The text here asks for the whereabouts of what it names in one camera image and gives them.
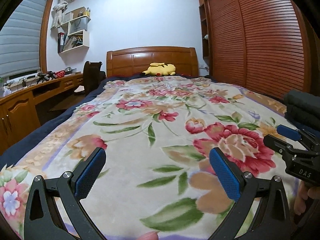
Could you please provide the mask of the person's right hand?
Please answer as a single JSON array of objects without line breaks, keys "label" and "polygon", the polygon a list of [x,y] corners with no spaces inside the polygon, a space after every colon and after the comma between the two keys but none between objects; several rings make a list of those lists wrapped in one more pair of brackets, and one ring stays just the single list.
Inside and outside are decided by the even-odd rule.
[{"label": "person's right hand", "polygon": [[304,181],[301,181],[298,188],[298,193],[295,198],[293,210],[296,215],[301,215],[306,211],[306,201],[308,198],[319,199],[320,198],[320,187],[309,187],[306,186]]}]

